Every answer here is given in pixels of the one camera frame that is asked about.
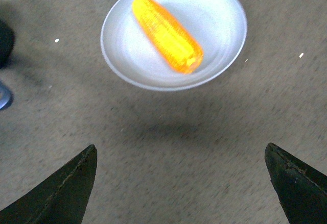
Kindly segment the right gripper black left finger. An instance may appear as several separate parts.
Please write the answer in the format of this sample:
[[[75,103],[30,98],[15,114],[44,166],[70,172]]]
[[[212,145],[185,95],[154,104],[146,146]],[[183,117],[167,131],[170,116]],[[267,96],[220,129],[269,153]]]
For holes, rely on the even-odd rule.
[[[1,210],[1,223],[81,223],[94,186],[97,149],[89,145]]]

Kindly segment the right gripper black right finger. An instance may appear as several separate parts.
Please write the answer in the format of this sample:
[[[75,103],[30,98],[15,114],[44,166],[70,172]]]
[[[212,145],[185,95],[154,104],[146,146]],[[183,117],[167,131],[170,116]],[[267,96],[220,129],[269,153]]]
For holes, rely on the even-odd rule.
[[[326,223],[326,175],[273,143],[265,163],[289,223]]]

